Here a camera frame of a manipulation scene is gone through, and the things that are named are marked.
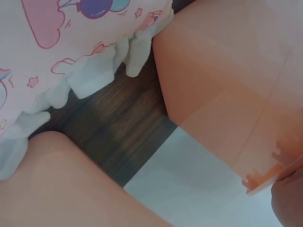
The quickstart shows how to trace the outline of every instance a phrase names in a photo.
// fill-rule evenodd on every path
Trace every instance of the pink printed fabric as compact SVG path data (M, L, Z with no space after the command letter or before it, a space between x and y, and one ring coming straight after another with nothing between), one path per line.
M0 136L83 56L166 19L172 0L0 2Z

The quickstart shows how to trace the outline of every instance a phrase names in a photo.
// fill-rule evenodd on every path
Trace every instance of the wooden floor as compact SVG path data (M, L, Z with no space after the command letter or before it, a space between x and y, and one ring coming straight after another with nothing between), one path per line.
M176 0L173 7L179 11L189 2ZM109 86L82 100L71 92L67 105L50 113L50 122L35 134L64 133L121 186L176 128L167 117L152 54L137 78L127 77L121 66Z

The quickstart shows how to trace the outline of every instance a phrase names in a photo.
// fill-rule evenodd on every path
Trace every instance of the skin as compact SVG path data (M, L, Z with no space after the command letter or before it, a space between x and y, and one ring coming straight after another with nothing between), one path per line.
M272 189L272 208L284 227L303 227L303 167Z

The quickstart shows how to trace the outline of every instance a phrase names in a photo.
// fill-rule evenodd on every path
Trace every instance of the translucent plastic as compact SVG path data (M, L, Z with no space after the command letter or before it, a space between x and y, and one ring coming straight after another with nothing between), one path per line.
M248 192L303 164L302 0L197 0L153 48L170 118Z

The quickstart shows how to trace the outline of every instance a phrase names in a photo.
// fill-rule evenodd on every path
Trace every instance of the floor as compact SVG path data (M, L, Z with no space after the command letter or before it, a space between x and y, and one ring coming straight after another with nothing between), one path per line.
M180 128L124 189L176 227L282 227L270 188L247 196L240 178Z
M176 12L193 0L174 0ZM72 139L118 184L124 186L154 154L176 125L167 117L153 55L137 78L121 66L113 83L67 105L50 109L42 131L60 131Z

